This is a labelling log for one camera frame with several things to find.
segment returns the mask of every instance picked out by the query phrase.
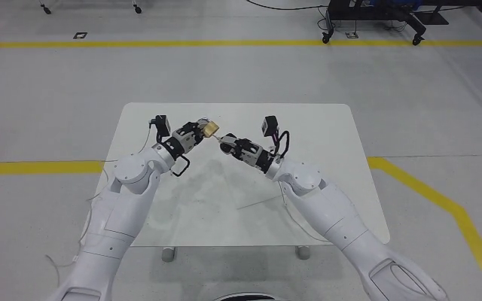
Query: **small object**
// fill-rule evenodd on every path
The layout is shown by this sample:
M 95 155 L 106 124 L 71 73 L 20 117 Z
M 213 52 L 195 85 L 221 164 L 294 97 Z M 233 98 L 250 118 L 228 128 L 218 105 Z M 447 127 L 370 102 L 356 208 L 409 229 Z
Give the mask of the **small object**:
M 298 259 L 307 260 L 310 258 L 310 247 L 306 245 L 297 246 L 295 252 Z
M 171 263 L 172 261 L 174 261 L 174 258 L 175 258 L 175 248 L 173 247 L 163 248 L 163 253 L 160 256 L 160 258 L 165 263 Z
M 276 116 L 266 116 L 263 120 L 263 124 L 261 125 L 261 131 L 263 131 L 264 137 L 275 135 L 276 131 L 278 130 L 279 127 Z
M 356 32 L 345 32 L 347 38 L 358 38 L 358 34 Z
M 85 38 L 86 36 L 87 36 L 86 32 L 77 32 L 74 35 L 74 40 L 81 40 L 81 39 Z
M 209 121 L 208 124 L 206 124 L 206 126 L 204 126 L 204 129 L 203 129 L 204 137 L 206 138 L 211 137 L 218 131 L 218 129 L 219 129 L 219 126 L 216 123 L 214 123 L 213 121 Z
M 420 44 L 420 42 L 421 42 L 422 40 L 425 40 L 425 39 L 422 38 L 422 36 L 417 33 L 417 34 L 413 37 L 412 44 L 413 44 L 414 46 L 417 46 L 418 44 Z

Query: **cart wheel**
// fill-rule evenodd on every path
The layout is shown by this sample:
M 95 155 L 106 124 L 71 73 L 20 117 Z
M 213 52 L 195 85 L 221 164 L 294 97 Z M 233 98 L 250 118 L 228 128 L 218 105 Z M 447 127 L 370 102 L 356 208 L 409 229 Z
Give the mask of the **cart wheel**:
M 328 37 L 328 35 L 323 32 L 323 38 L 322 38 L 323 44 L 328 44 L 329 41 L 330 41 L 330 37 Z
M 423 40 L 423 38 L 420 36 L 420 35 L 415 35 L 415 37 L 413 37 L 413 41 L 412 41 L 412 44 L 414 46 L 417 46 L 418 44 L 420 44 L 420 42 Z

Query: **floor marking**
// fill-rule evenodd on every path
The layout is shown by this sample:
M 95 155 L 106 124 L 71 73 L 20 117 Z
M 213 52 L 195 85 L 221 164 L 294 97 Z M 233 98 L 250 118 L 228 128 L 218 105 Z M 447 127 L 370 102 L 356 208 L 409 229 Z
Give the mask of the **floor marking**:
M 467 241 L 477 264 L 482 269 L 482 238 L 467 211 L 461 205 L 409 175 L 385 158 L 368 157 L 367 161 L 370 169 L 384 171 L 450 213 Z M 0 175 L 99 174 L 102 172 L 103 163 L 103 161 L 6 162 L 0 163 Z
M 98 174 L 103 161 L 1 162 L 0 175 Z
M 467 211 L 461 205 L 457 204 L 452 199 L 447 198 L 429 185 L 417 180 L 414 176 L 409 175 L 387 159 L 381 157 L 368 157 L 367 161 L 370 169 L 383 170 L 386 174 L 391 175 L 394 179 L 407 185 L 409 188 L 450 213 L 457 222 L 460 232 L 464 236 L 479 268 L 482 269 L 482 238 L 479 236 L 474 223 L 472 223 L 470 216 L 467 214 Z
M 79 48 L 79 47 L 414 47 L 412 41 L 402 40 L 214 40 L 214 41 L 0 41 L 0 48 Z M 417 47 L 482 47 L 482 41 L 447 40 L 423 41 Z

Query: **white cable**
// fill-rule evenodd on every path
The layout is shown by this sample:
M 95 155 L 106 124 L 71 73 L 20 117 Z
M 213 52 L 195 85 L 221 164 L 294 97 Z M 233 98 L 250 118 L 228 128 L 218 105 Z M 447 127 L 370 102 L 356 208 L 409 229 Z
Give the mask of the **white cable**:
M 144 141 L 144 144 L 142 145 L 142 148 L 139 152 L 137 152 L 138 154 L 144 150 L 146 144 L 148 143 L 148 140 L 149 140 L 149 135 L 151 134 L 151 126 L 149 126 L 149 130 L 148 130 L 148 135 L 147 137 L 145 138 L 145 141 Z M 106 161 L 103 161 L 104 163 L 105 162 L 116 162 L 118 161 L 119 159 L 116 159 L 116 160 L 106 160 Z M 84 237 L 86 236 L 87 234 L 87 231 L 89 230 L 89 225 L 90 225 L 90 220 L 92 219 L 92 210 L 93 210 L 93 200 L 100 195 L 100 193 L 104 190 L 104 188 L 107 187 L 108 185 L 108 174 L 107 174 L 107 171 L 104 169 L 104 166 L 102 166 L 102 171 L 105 175 L 105 177 L 107 178 L 107 181 L 106 181 L 106 185 L 100 190 L 99 193 L 97 193 L 95 196 L 89 198 L 89 199 L 86 199 L 85 201 L 86 202 L 89 202 L 90 204 L 90 209 L 89 209 L 89 212 L 87 213 L 87 225 L 84 229 L 84 231 L 82 232 L 82 235 L 81 237 L 79 238 L 79 240 L 77 241 L 78 243 L 78 249 L 77 249 L 77 254 L 73 257 L 72 261 L 70 263 L 67 263 L 67 264 L 57 264 L 50 255 L 47 255 L 45 254 L 45 257 L 48 259 L 48 261 L 50 262 L 50 264 L 54 267 L 55 269 L 55 273 L 57 274 L 57 287 L 59 287 L 60 285 L 60 272 L 59 272 L 59 268 L 65 268 L 67 266 L 71 266 L 72 264 L 74 264 L 77 259 L 78 259 L 78 255 L 80 254 L 81 252 L 81 249 L 82 249 L 82 239 L 84 239 Z
M 300 227 L 300 229 L 303 230 L 303 232 L 305 232 L 309 237 L 311 237 L 312 239 L 315 239 L 319 242 L 329 242 L 328 240 L 326 239 L 317 239 L 315 236 L 312 236 L 310 233 L 308 233 L 308 231 L 306 229 L 303 228 L 303 226 L 301 226 L 294 218 L 293 216 L 291 215 L 291 212 L 289 211 L 288 209 L 288 204 L 286 204 L 286 200 L 285 200 L 285 194 L 283 193 L 283 189 L 281 188 L 281 184 L 278 182 L 278 185 L 279 185 L 279 190 L 281 191 L 281 197 L 283 198 L 283 205 L 285 206 L 285 210 L 286 212 L 288 213 L 289 217 Z

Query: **table leg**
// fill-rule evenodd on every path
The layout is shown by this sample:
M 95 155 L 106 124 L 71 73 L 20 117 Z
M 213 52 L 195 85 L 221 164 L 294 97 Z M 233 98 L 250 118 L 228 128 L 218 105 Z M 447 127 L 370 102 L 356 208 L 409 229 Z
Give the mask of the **table leg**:
M 307 245 L 300 245 L 295 248 L 295 253 L 298 259 L 307 260 L 310 258 L 310 247 Z
M 174 247 L 163 248 L 163 253 L 160 258 L 165 263 L 171 263 L 172 261 L 174 261 L 174 258 L 175 258 L 175 248 Z

